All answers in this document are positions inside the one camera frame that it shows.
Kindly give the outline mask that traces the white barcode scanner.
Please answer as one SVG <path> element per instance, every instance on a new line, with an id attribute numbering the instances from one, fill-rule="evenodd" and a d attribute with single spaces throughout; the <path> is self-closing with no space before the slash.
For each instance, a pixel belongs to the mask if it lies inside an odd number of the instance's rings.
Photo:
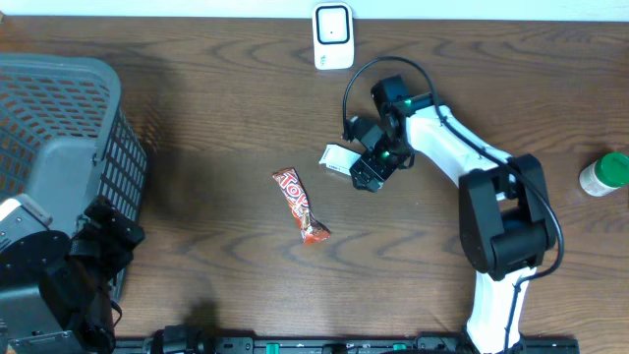
<path id="1" fill-rule="evenodd" d="M 314 65 L 318 70 L 342 70 L 354 64 L 353 11 L 348 4 L 317 4 L 313 9 L 312 27 Z"/>

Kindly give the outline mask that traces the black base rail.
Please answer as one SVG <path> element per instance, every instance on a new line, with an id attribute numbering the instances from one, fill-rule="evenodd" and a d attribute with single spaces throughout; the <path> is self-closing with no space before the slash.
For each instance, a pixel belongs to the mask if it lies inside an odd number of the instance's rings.
<path id="1" fill-rule="evenodd" d="M 477 353 L 462 333 L 427 332 L 417 337 L 211 336 L 194 326 L 170 325 L 145 338 L 119 338 L 116 353 L 379 354 Z"/>

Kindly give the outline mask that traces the grey plastic shopping basket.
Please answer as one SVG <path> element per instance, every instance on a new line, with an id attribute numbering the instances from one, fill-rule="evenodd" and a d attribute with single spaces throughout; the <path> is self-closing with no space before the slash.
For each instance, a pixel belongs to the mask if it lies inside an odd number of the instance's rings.
<path id="1" fill-rule="evenodd" d="M 98 196 L 138 219 L 147 158 L 120 99 L 118 75 L 102 61 L 2 55 L 1 210 L 25 193 L 70 236 Z"/>

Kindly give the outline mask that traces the white green toothpaste box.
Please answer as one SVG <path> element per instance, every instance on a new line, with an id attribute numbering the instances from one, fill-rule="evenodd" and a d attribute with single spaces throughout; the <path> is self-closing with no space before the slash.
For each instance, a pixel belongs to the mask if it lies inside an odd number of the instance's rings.
<path id="1" fill-rule="evenodd" d="M 326 168 L 350 176 L 350 168 L 360 159 L 361 155 L 336 144 L 326 146 L 319 164 Z"/>

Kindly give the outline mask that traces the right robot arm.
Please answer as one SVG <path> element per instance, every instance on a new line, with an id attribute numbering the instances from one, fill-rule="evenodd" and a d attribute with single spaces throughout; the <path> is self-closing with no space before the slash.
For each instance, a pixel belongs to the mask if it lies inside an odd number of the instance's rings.
<path id="1" fill-rule="evenodd" d="M 458 189 L 460 241 L 476 271 L 467 337 L 478 353 L 517 350 L 524 294 L 557 238 L 540 162 L 485 144 L 430 94 L 411 95 L 399 76 L 371 95 L 379 122 L 354 117 L 346 125 L 365 147 L 350 168 L 354 187 L 375 193 L 416 153 L 430 159 Z"/>

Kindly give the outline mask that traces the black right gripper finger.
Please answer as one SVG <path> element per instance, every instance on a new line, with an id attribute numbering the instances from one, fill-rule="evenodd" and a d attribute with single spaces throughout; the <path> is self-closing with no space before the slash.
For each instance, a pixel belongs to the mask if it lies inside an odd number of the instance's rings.
<path id="1" fill-rule="evenodd" d="M 350 175 L 354 179 L 372 180 L 379 176 L 380 163 L 375 155 L 365 151 L 350 167 Z"/>
<path id="2" fill-rule="evenodd" d="M 385 180 L 378 174 L 369 171 L 359 171 L 352 173 L 352 182 L 357 190 L 376 193 L 382 188 Z"/>

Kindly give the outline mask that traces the green lid jar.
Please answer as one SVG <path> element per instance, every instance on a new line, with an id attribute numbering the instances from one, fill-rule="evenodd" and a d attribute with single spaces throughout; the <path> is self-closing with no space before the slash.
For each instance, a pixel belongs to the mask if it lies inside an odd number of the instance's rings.
<path id="1" fill-rule="evenodd" d="M 593 197 L 606 196 L 628 184 L 628 156 L 610 152 L 584 168 L 579 175 L 582 190 Z"/>

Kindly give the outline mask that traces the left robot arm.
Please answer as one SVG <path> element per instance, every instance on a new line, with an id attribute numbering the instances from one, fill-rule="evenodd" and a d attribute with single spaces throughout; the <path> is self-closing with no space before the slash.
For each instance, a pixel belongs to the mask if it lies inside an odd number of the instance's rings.
<path id="1" fill-rule="evenodd" d="M 1 205 L 1 349 L 17 353 L 111 353 L 110 284 L 133 260 L 143 229 L 104 197 L 79 217 L 74 236 L 26 194 Z"/>

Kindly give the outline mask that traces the orange chocolate bar wrapper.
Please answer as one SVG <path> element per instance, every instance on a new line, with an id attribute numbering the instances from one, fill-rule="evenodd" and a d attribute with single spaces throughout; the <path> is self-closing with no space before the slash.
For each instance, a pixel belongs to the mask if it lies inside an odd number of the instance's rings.
<path id="1" fill-rule="evenodd" d="M 297 171 L 294 168 L 282 169 L 275 172 L 272 178 L 284 195 L 303 242 L 312 245 L 327 240 L 330 232 L 315 219 L 308 194 Z"/>

